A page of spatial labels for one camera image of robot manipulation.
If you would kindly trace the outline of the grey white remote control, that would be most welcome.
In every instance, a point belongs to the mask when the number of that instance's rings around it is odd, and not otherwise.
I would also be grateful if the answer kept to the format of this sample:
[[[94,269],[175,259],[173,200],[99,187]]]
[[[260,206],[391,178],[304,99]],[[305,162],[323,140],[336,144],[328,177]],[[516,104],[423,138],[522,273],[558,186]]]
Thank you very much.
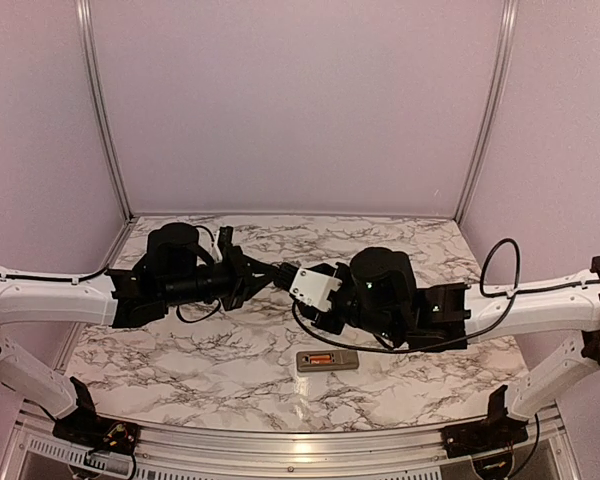
[[[359,366],[355,351],[302,351],[296,354],[296,370],[301,373],[357,370]]]

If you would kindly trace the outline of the orange battery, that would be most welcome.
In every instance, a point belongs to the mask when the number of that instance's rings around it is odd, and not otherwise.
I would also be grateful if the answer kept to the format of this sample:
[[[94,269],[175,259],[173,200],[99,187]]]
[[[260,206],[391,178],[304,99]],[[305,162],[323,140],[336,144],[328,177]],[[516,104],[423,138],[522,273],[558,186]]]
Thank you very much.
[[[334,358],[330,354],[315,354],[307,357],[311,365],[330,365],[334,363]]]

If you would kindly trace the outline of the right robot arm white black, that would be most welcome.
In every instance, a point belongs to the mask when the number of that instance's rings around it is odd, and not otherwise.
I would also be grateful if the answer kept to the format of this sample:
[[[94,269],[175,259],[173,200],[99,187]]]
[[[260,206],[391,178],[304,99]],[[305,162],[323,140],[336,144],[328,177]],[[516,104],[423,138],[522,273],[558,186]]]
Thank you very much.
[[[505,336],[568,331],[570,337],[512,386],[489,397],[475,438],[495,448],[514,422],[600,370],[600,256],[589,268],[544,282],[488,286],[483,281],[419,288],[408,255],[368,247],[348,264],[281,264],[274,278],[290,294],[298,325],[332,344],[347,326],[376,338],[376,352],[410,354],[465,349]]]

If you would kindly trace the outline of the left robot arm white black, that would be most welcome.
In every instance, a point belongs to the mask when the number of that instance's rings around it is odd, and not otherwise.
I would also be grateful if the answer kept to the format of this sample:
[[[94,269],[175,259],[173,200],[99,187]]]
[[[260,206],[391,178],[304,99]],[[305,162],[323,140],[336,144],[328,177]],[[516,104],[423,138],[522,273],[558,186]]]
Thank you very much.
[[[169,223],[147,237],[146,251],[129,270],[103,269],[84,276],[17,273],[0,267],[0,328],[16,323],[69,322],[140,328],[170,308],[219,302],[240,308],[275,277],[276,268],[245,255],[223,227],[209,248],[200,228]],[[0,333],[0,383],[38,403],[86,445],[105,438],[89,392],[55,372]]]

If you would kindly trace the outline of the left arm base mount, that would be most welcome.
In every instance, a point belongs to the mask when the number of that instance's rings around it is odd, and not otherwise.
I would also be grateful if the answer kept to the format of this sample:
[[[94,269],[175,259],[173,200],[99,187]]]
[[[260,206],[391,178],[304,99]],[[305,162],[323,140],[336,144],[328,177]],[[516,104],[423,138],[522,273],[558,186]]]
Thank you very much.
[[[140,426],[134,422],[104,417],[96,412],[88,387],[70,378],[76,391],[76,408],[62,418],[54,419],[53,435],[92,451],[108,451],[132,455],[137,445]]]

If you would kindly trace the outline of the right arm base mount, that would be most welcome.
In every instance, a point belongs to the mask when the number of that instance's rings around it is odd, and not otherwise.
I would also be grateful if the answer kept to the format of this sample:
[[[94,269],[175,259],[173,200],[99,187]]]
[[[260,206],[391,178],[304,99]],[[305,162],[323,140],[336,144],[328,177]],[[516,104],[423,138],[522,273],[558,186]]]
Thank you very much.
[[[442,442],[449,458],[511,447],[529,438],[528,421],[516,420],[508,414],[505,405],[507,389],[508,386],[503,385],[489,395],[484,419],[441,429]]]

